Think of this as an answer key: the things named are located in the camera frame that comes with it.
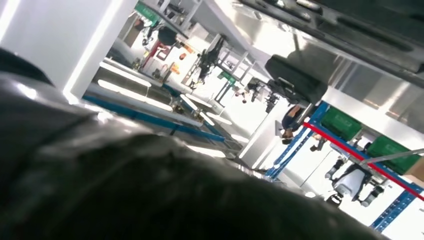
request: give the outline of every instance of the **blue shelving rack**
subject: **blue shelving rack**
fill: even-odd
[[[275,180],[278,175],[283,171],[283,169],[287,166],[287,164],[293,159],[295,154],[302,148],[306,140],[308,140],[309,137],[312,136],[313,132],[316,132],[332,142],[333,144],[337,145],[342,150],[346,151],[347,153],[351,154],[352,156],[356,157],[359,160],[369,159],[370,157],[366,154],[360,152],[355,147],[349,145],[346,141],[341,139],[340,137],[336,136],[334,133],[326,129],[321,125],[321,119],[323,118],[324,114],[326,113],[329,105],[326,102],[322,102],[318,109],[315,111],[315,113],[310,118],[310,121],[307,123],[304,123],[303,128],[301,131],[296,135],[296,137],[293,139],[293,141],[287,146],[285,151],[274,161],[273,167],[271,167],[267,172],[266,176],[268,176],[270,179]],[[311,129],[312,131],[308,133],[305,138],[302,138],[304,133],[307,129]],[[288,156],[286,159],[286,155],[298,144],[296,149],[293,151],[293,153]],[[405,189],[394,201],[393,203],[371,224],[371,228],[376,229],[379,232],[382,232],[384,229],[387,228],[387,226],[393,222],[393,220],[401,214],[403,210],[406,209],[407,206],[415,199],[420,198],[421,200],[424,200],[424,197],[421,194],[423,192],[423,188],[420,186],[414,184],[414,183],[408,183],[405,180],[403,180],[397,173],[392,171],[391,169],[387,168],[383,164],[376,162],[369,164],[371,168],[382,174],[383,176],[387,177],[389,180],[395,182],[396,184],[400,185]]]

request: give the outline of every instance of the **green storage bin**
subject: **green storage bin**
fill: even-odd
[[[379,136],[369,146],[367,153],[372,158],[388,156],[398,153],[410,151],[408,148],[400,145],[399,143],[391,140],[386,136]],[[382,161],[381,163],[389,169],[395,171],[399,175],[405,174],[418,160],[419,155],[409,155],[398,157],[392,160]]]
[[[325,113],[321,125],[345,141],[352,140],[362,129],[359,121],[334,107]]]

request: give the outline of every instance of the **white pillar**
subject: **white pillar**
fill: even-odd
[[[165,11],[165,9],[167,9],[168,5],[170,4],[170,1],[171,1],[171,0],[164,0],[164,1],[163,1],[162,5],[161,5],[161,6],[160,6],[160,8],[159,8],[159,11],[160,11],[161,13],[163,13],[163,12]]]
[[[190,20],[195,15],[196,11],[199,9],[200,5],[202,4],[203,0],[195,0],[193,8],[191,8],[190,12],[187,14],[187,16],[184,19],[184,22],[181,25],[181,29],[183,31],[186,31],[190,26]]]
[[[240,65],[243,63],[243,61],[248,57],[249,52],[244,52],[243,56],[241,56],[240,60],[237,62],[237,64],[232,68],[231,73],[235,73],[236,70],[240,67]]]
[[[0,47],[38,66],[58,89],[81,97],[136,3],[5,0]]]

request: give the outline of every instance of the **black bag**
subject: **black bag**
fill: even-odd
[[[273,55],[265,68],[273,78],[268,86],[291,104],[316,104],[327,91],[327,84],[288,64],[282,56]]]

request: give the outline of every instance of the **green sign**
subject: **green sign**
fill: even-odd
[[[151,10],[142,3],[137,3],[137,5],[135,6],[135,10],[139,14],[143,15],[146,19],[151,21],[151,24],[155,24],[159,20],[159,16],[153,10]]]
[[[228,73],[228,72],[226,72],[226,71],[222,71],[222,72],[218,75],[218,78],[219,78],[219,79],[222,79],[222,78],[227,79],[231,86],[233,86],[233,85],[236,83],[236,79],[235,79],[235,78],[234,78],[231,74],[229,74],[229,73]]]

